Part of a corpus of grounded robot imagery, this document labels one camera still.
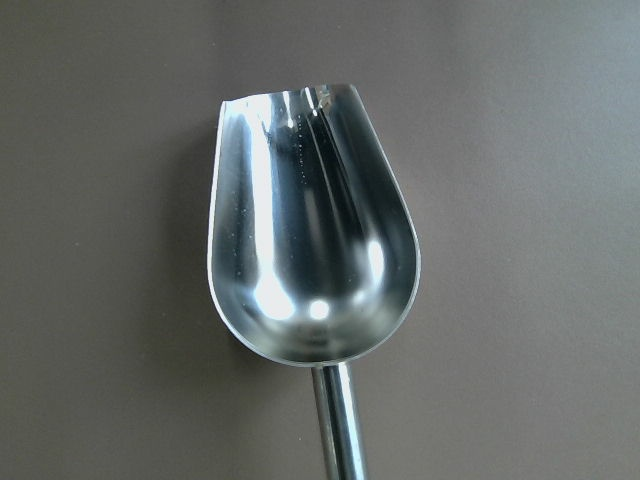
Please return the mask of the stainless steel ice scoop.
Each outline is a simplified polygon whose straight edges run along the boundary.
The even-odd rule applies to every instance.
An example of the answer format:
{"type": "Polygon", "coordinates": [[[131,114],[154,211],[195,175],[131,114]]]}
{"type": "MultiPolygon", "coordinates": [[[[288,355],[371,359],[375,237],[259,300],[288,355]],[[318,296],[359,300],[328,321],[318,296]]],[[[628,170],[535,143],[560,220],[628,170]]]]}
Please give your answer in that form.
{"type": "Polygon", "coordinates": [[[351,365],[403,323],[420,262],[406,202],[354,86],[221,104],[211,298],[249,350],[310,370],[331,479],[368,475],[351,365]]]}

